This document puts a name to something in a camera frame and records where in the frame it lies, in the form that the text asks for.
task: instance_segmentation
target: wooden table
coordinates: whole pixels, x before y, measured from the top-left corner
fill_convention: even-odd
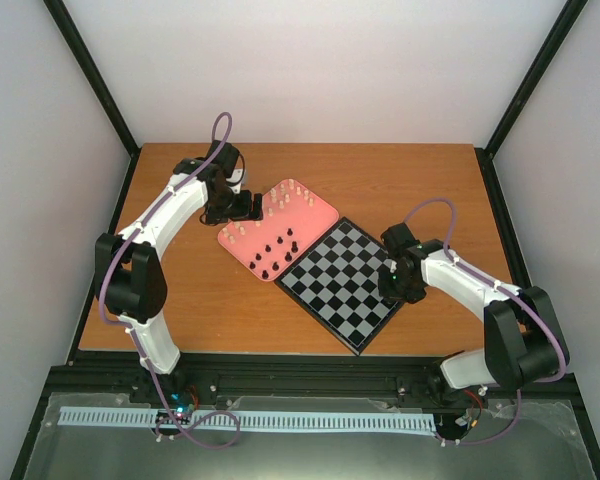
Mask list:
[[[247,161],[247,188],[266,192],[295,178],[331,203],[341,216],[380,238],[416,204],[434,196],[458,208],[452,246],[463,258],[510,281],[504,253],[471,145],[238,144]],[[184,157],[208,144],[147,144],[131,183],[119,228],[133,222],[160,193]],[[432,205],[410,222],[417,238],[444,238],[446,205]],[[165,316],[183,351],[351,355],[333,335],[273,283],[256,279],[216,239],[221,226],[194,216],[163,257],[169,286]],[[405,305],[364,354],[444,355],[482,346],[482,324],[433,288]],[[104,325],[95,304],[82,350],[130,350],[121,328]]]

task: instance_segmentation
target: black frame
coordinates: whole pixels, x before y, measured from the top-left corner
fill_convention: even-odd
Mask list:
[[[129,167],[108,229],[109,233],[114,233],[141,149],[133,139],[63,1],[44,0],[44,3],[129,153]],[[511,277],[515,284],[523,288],[531,286],[531,281],[500,188],[494,158],[586,3],[587,0],[568,0],[565,3],[487,146],[475,149]],[[49,372],[14,466],[11,475],[13,480],[24,477],[52,393],[124,392],[136,401],[159,403],[144,370],[139,366],[137,354],[78,350],[93,298],[92,283],[67,363],[52,367]],[[227,400],[242,395],[292,395],[373,398],[402,407],[421,408],[431,413],[459,412],[468,406],[465,399],[442,408],[420,397],[418,392],[401,393],[403,386],[422,382],[426,378],[427,366],[439,358],[185,353],[182,355],[182,365],[194,375],[202,403],[215,404],[218,408],[226,405]],[[564,399],[571,402],[594,471],[600,479],[600,449],[575,377],[567,375],[560,382],[532,384],[525,387],[523,393],[525,398]],[[489,396],[515,397],[515,392],[492,389]]]

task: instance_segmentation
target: white wall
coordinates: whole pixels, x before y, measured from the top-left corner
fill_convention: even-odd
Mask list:
[[[496,166],[600,442],[600,1],[585,7]]]
[[[68,0],[139,142],[484,146],[564,0]]]
[[[65,361],[127,158],[42,1],[1,1],[0,479]]]

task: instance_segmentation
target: purple cable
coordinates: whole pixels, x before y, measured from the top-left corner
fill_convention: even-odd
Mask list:
[[[457,221],[458,214],[456,211],[456,207],[451,200],[449,200],[448,198],[444,198],[444,197],[435,197],[435,198],[426,200],[426,201],[420,203],[419,205],[416,205],[416,207],[414,207],[413,210],[411,210],[407,214],[407,216],[404,219],[404,223],[406,224],[411,219],[411,217],[413,217],[413,215],[415,215],[415,213],[418,210],[420,210],[422,207],[429,205],[431,203],[436,203],[436,202],[446,203],[449,206],[449,208],[451,209],[451,222],[449,223],[449,229],[447,230],[447,235],[444,238],[442,248],[443,248],[444,253],[447,256],[447,258],[451,261],[454,261],[453,255],[451,254],[451,252],[449,252],[449,242],[451,241],[451,236],[453,235],[453,230],[456,227],[456,221]],[[496,288],[495,283],[491,279],[485,277],[484,275],[482,275],[480,272],[473,269],[469,264],[465,263],[461,259],[458,258],[458,260],[456,261],[456,265],[463,272],[474,277],[478,281],[484,283],[489,288]],[[503,293],[504,295],[506,295],[507,297],[509,297],[511,300],[513,300],[520,308],[522,308],[522,310],[524,310],[525,313],[527,313],[527,315],[529,315],[529,317],[531,317],[531,319],[536,323],[536,325],[538,325],[538,327],[540,327],[542,332],[546,335],[547,339],[549,340],[549,343],[551,343],[551,346],[553,347],[553,349],[556,352],[556,355],[558,356],[558,371],[550,377],[541,378],[536,381],[537,382],[556,382],[556,381],[560,380],[562,377],[564,377],[564,375],[567,371],[567,362],[566,362],[566,359],[564,356],[564,352],[562,351],[562,348],[560,347],[560,344],[558,343],[558,339],[551,332],[549,327],[547,327],[547,324],[544,323],[544,321],[540,318],[540,316],[536,312],[534,312],[531,307],[529,307],[526,303],[524,303],[522,300],[520,300],[515,293],[510,292],[509,290],[507,290],[506,288],[504,288],[502,286],[498,286],[497,290],[499,292]],[[485,443],[489,443],[494,440],[498,440],[499,438],[502,438],[504,435],[509,433],[513,429],[513,427],[518,423],[518,420],[520,419],[520,405],[522,403],[522,393],[520,392],[520,390],[516,391],[516,397],[518,399],[516,413],[513,417],[513,420],[511,421],[511,423],[509,425],[507,425],[507,427],[504,430],[502,430],[500,433],[497,433],[496,435],[493,435],[489,438],[485,438],[484,440],[477,440],[474,442],[460,442],[460,445],[465,445],[465,446],[483,445]],[[437,433],[436,433],[436,438],[440,441],[444,441],[444,439]]]
[[[218,127],[218,123],[220,123],[220,120],[222,120],[223,117],[227,117],[227,129],[224,133],[224,136],[222,137],[222,140],[218,144],[218,147],[213,151],[213,153],[211,155],[209,155],[209,158],[207,158],[202,163],[202,165],[200,165],[198,168],[196,168],[190,175],[185,177],[180,183],[178,183],[174,187],[173,194],[175,194],[178,190],[180,190],[187,183],[189,183],[189,181],[194,179],[202,170],[204,170],[207,167],[207,165],[209,165],[218,156],[218,153],[220,153],[220,150],[222,150],[224,145],[227,143],[227,139],[229,138],[229,134],[231,133],[231,126],[233,124],[233,119],[231,118],[231,114],[229,112],[222,112],[220,115],[218,115],[215,122],[213,122],[213,129],[211,131],[211,139],[215,140],[216,129]],[[155,203],[155,205],[153,205],[153,207],[151,207],[151,209],[147,212],[147,214],[140,221],[141,227],[145,227],[147,225],[147,222],[156,214],[156,212],[160,209],[160,207],[162,207],[164,205],[164,203],[169,199],[169,197],[171,197],[171,195],[173,195],[173,194],[171,192],[165,193]],[[113,277],[113,272],[115,271],[116,267],[122,260],[124,253],[127,251],[127,249],[129,248],[129,246],[131,245],[133,240],[138,236],[140,231],[141,231],[140,228],[136,228],[131,233],[131,235],[129,235],[129,237],[124,241],[124,243],[120,246],[120,248],[118,249],[116,254],[113,256],[113,259],[111,260],[111,264],[109,265],[109,268],[107,269],[107,272],[102,281],[102,287],[100,288],[100,297],[98,299],[98,312],[100,313],[100,317],[102,318],[102,320],[107,325],[119,325],[122,327],[131,328],[131,325],[127,322],[114,321],[107,317],[107,314],[105,311],[105,297],[107,294],[107,290],[109,289],[109,284],[111,283],[111,278]],[[153,380],[153,384],[156,387],[156,391],[158,392],[158,396],[160,397],[160,401],[162,402],[163,407],[167,411],[167,414],[169,415],[169,418],[171,419],[173,424],[178,428],[178,430],[180,430],[180,434],[178,434],[177,436],[184,435],[185,437],[187,437],[189,440],[191,440],[196,445],[203,447],[203,448],[210,449],[210,450],[221,450],[223,448],[227,448],[227,447],[233,445],[240,437],[240,420],[238,420],[238,418],[231,412],[224,412],[224,411],[223,412],[221,412],[221,411],[211,412],[211,413],[201,417],[198,421],[196,421],[196,423],[194,423],[193,425],[190,425],[186,430],[182,427],[182,425],[180,425],[180,422],[178,422],[177,418],[171,411],[171,408],[169,407],[169,403],[167,402],[167,399],[164,396],[164,392],[162,391],[162,387],[160,386],[160,382],[158,381],[158,376],[156,375],[156,372],[153,368],[151,359],[147,357],[146,352],[144,351],[144,349],[142,348],[142,345],[140,344],[140,339],[138,338],[136,332],[134,330],[131,330],[130,333],[131,333],[131,338],[133,340],[133,343],[135,344],[136,349],[138,350],[138,353],[140,354],[140,357],[145,360],[145,364],[147,366],[147,369],[149,370],[149,373],[151,374],[151,379]],[[209,419],[213,416],[216,416],[216,415],[226,415],[226,416],[230,417],[236,424],[236,433],[233,436],[233,438],[231,440],[229,440],[229,442],[225,443],[224,445],[209,445],[209,444],[200,442],[199,440],[196,440],[194,437],[192,437],[188,433],[187,430],[197,427],[198,425],[200,425],[200,423],[202,423],[202,422],[206,421],[207,419]]]

